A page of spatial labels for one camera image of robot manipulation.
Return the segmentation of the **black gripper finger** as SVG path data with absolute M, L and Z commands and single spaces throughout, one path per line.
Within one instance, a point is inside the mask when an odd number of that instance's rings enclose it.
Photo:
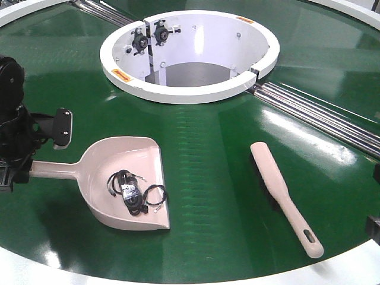
M 365 232 L 370 238 L 379 237 L 379 217 L 367 216 Z

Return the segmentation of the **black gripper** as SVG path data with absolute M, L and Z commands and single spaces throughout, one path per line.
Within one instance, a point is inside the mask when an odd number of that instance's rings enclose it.
M 1 192 L 27 183 L 33 155 L 53 137 L 54 116 L 30 113 L 24 105 L 1 120 Z

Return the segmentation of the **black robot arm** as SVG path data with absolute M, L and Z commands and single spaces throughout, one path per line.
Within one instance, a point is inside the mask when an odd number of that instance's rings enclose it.
M 1 55 L 1 192 L 27 183 L 32 156 L 53 138 L 54 117 L 30 113 L 23 104 L 24 68 Z

